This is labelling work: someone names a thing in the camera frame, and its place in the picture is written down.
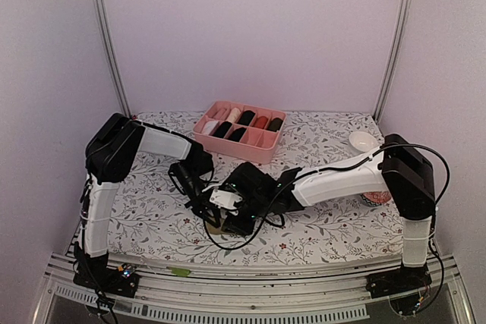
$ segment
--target green sticker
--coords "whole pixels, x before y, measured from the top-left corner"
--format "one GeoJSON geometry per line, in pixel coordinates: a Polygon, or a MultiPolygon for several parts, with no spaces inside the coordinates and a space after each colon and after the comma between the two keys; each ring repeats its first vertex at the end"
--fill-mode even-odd
{"type": "Polygon", "coordinates": [[[178,277],[188,277],[191,273],[190,269],[178,269],[177,267],[167,267],[170,271],[178,277]]]}

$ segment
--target pink storage box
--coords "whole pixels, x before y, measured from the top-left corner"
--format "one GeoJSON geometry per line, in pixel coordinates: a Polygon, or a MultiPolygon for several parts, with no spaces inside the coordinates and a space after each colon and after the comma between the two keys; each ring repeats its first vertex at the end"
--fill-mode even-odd
{"type": "Polygon", "coordinates": [[[286,114],[284,112],[272,109],[258,108],[257,106],[245,105],[238,102],[224,102],[218,101],[204,113],[203,117],[194,126],[194,139],[204,146],[207,151],[222,153],[223,155],[237,157],[246,161],[267,164],[272,160],[273,154],[278,147],[280,137],[282,136],[283,125],[286,122],[286,114]],[[226,113],[217,119],[219,122],[213,129],[211,134],[223,123],[228,117],[233,108],[238,108],[243,113],[246,110],[251,110],[255,116],[251,120],[250,125],[240,125],[234,123],[224,136],[224,138],[212,137],[211,135],[202,134],[204,125],[208,121],[213,121],[213,117],[220,109],[226,109],[226,113]],[[252,127],[255,121],[261,117],[267,117],[268,122],[264,129],[252,127]],[[274,118],[283,120],[282,126],[277,132],[267,131],[268,125],[274,118]],[[240,127],[245,127],[246,131],[239,142],[228,140],[231,133],[240,127]]]}

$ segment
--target rolled sock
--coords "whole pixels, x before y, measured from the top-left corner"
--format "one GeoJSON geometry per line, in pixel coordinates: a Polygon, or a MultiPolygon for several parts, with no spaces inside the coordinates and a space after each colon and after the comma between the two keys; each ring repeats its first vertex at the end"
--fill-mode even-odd
{"type": "Polygon", "coordinates": [[[245,132],[246,128],[244,127],[235,129],[233,133],[231,133],[231,135],[228,137],[228,140],[232,140],[233,142],[239,142],[245,132]]]}
{"type": "Polygon", "coordinates": [[[222,119],[222,117],[225,116],[227,110],[228,109],[226,109],[226,108],[221,108],[220,110],[218,110],[216,112],[216,114],[214,115],[213,119],[222,119]]]}
{"type": "Polygon", "coordinates": [[[277,132],[282,127],[283,120],[280,118],[274,118],[268,125],[267,131],[277,132]]]}
{"type": "Polygon", "coordinates": [[[226,135],[226,132],[228,132],[228,130],[231,126],[232,126],[232,124],[230,122],[224,121],[223,123],[221,123],[221,125],[213,133],[213,137],[223,138],[226,135]]]}
{"type": "Polygon", "coordinates": [[[236,122],[236,124],[241,124],[241,125],[250,125],[251,121],[253,120],[253,117],[255,116],[255,113],[252,112],[251,110],[245,110],[242,112],[240,118],[236,122]]]}
{"type": "Polygon", "coordinates": [[[211,132],[214,131],[214,128],[216,128],[218,123],[219,123],[218,121],[208,121],[204,125],[203,131],[201,132],[201,134],[205,134],[205,135],[209,136],[211,134],[211,132]]]}
{"type": "Polygon", "coordinates": [[[241,114],[240,109],[233,108],[233,109],[231,109],[231,112],[229,113],[228,117],[226,118],[226,121],[228,121],[230,123],[235,123],[240,114],[241,114]]]}
{"type": "Polygon", "coordinates": [[[268,122],[267,117],[259,117],[257,121],[255,121],[255,124],[253,124],[253,128],[264,129],[265,126],[267,125],[267,122],[268,122]]]}

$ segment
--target ventilation grille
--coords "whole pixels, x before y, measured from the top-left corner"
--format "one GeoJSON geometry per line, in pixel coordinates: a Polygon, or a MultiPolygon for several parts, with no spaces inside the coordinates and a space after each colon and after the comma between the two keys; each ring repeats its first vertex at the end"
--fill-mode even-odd
{"type": "MultiPolygon", "coordinates": [[[[68,285],[57,283],[55,293],[66,299],[81,304],[96,306],[96,295],[83,288],[73,288],[68,285]]],[[[146,318],[156,322],[170,324],[321,324],[354,322],[356,320],[368,319],[370,316],[365,305],[342,308],[337,310],[323,310],[310,313],[287,313],[287,314],[211,314],[197,312],[182,312],[168,310],[154,305],[132,303],[118,303],[114,311],[120,314],[146,318]]]]}

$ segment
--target patterned table surface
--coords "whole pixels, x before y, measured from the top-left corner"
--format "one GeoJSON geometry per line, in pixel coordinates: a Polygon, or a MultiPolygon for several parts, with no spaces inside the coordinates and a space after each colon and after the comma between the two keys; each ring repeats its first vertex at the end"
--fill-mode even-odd
{"type": "MultiPolygon", "coordinates": [[[[203,113],[143,113],[138,119],[192,137],[203,113]]],[[[359,113],[290,112],[279,147],[263,171],[278,177],[287,168],[324,165],[357,152],[352,131],[383,137],[370,115],[359,113]]],[[[224,180],[242,160],[213,153],[215,179],[224,180]]],[[[109,250],[171,262],[208,265],[281,266],[337,263],[389,256],[402,249],[402,223],[393,204],[370,208],[361,197],[329,200],[286,214],[286,226],[264,225],[241,250],[224,251],[206,238],[201,219],[184,208],[187,201],[167,175],[174,159],[139,153],[121,184],[109,225],[109,250]]],[[[215,236],[235,245],[242,237],[215,236]]]]}

